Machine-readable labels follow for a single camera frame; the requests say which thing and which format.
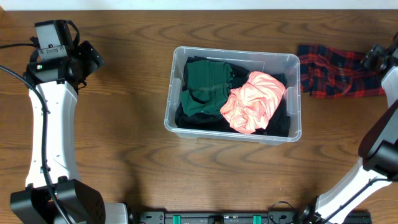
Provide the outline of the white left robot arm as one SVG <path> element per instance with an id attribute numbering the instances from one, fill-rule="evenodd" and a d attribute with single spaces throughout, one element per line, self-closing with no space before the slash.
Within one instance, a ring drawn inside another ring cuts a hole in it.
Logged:
<path id="1" fill-rule="evenodd" d="M 23 76 L 33 109 L 32 159 L 25 189 L 10 197 L 22 223 L 130 223 L 123 203 L 106 203 L 80 180 L 74 115 L 80 84 L 104 65 L 88 42 L 45 44 Z"/>

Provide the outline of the red plaid shirt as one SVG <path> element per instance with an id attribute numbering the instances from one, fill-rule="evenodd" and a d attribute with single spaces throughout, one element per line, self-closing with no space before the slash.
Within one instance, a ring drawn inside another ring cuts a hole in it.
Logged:
<path id="1" fill-rule="evenodd" d="M 324 45 L 299 45 L 301 91 L 314 98 L 385 95 L 376 72 L 361 61 L 365 54 Z"/>

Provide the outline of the pink garment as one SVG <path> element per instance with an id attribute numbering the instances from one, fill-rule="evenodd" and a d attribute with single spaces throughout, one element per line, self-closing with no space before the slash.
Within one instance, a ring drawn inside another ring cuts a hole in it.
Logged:
<path id="1" fill-rule="evenodd" d="M 243 134 L 267 128 L 286 91 L 285 85 L 263 72 L 251 72 L 246 83 L 230 91 L 220 113 Z"/>

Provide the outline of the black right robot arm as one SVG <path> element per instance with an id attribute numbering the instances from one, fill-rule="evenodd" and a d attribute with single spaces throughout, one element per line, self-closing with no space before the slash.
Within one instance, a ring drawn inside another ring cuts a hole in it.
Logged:
<path id="1" fill-rule="evenodd" d="M 294 223 L 344 223 L 371 194 L 397 182 L 397 36 L 388 48 L 374 45 L 361 64 L 382 76 L 388 109 L 361 141 L 353 168 Z"/>

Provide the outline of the dark green garment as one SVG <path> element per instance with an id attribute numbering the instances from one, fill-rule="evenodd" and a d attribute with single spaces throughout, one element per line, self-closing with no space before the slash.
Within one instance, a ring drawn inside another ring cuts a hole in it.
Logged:
<path id="1" fill-rule="evenodd" d="M 183 112 L 219 115 L 227 102 L 233 69 L 224 62 L 198 60 L 186 64 L 186 90 L 180 94 Z"/>

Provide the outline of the black garment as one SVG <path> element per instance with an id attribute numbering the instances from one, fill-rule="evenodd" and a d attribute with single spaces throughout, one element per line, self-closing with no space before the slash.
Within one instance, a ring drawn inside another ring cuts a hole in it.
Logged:
<path id="1" fill-rule="evenodd" d="M 186 71 L 186 64 L 188 62 L 194 62 L 198 60 L 210 60 L 203 57 L 189 57 L 184 65 L 183 69 L 183 80 L 184 84 L 182 87 L 182 91 L 186 90 L 186 79 L 187 79 L 187 71 Z M 235 88 L 239 88 L 243 86 L 248 80 L 248 75 L 250 71 L 244 67 L 239 65 L 235 65 L 232 63 L 228 63 L 233 69 L 233 79 L 230 81 L 230 91 Z M 204 113 L 198 113 L 192 116 L 187 116 L 183 112 L 181 100 L 180 105 L 178 106 L 175 112 L 175 124 L 179 128 L 183 129 L 199 129 L 205 131 L 221 131 L 221 132 L 235 132 L 233 128 L 229 126 L 227 120 L 224 119 L 223 115 L 220 113 L 219 115 L 210 115 Z"/>
<path id="2" fill-rule="evenodd" d="M 290 130 L 290 116 L 287 115 L 287 102 L 282 97 L 266 129 L 257 129 L 254 134 L 266 136 L 288 137 Z"/>

